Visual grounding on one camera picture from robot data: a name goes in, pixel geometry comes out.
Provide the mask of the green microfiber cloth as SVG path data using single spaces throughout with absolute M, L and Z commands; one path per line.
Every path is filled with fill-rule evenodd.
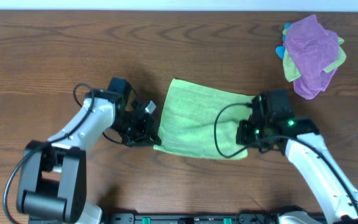
M 253 96 L 230 93 L 173 79 L 164 102 L 154 149 L 200 159 L 223 159 L 242 149 L 236 143 L 239 121 L 252 110 Z

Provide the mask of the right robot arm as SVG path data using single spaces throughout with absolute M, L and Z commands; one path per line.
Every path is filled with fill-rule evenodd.
M 261 153 L 278 149 L 305 179 L 327 223 L 358 223 L 358 190 L 338 166 L 317 125 L 296 116 L 286 90 L 261 93 L 245 104 L 236 141 Z

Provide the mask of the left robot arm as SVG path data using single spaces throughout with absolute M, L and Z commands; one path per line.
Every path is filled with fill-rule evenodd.
M 80 110 L 46 141 L 32 140 L 13 174 L 19 174 L 16 209 L 31 223 L 106 223 L 103 209 L 87 201 L 86 159 L 106 130 L 118 133 L 120 145 L 159 145 L 153 101 L 142 102 L 122 78 L 112 78 L 106 89 L 83 87 Z

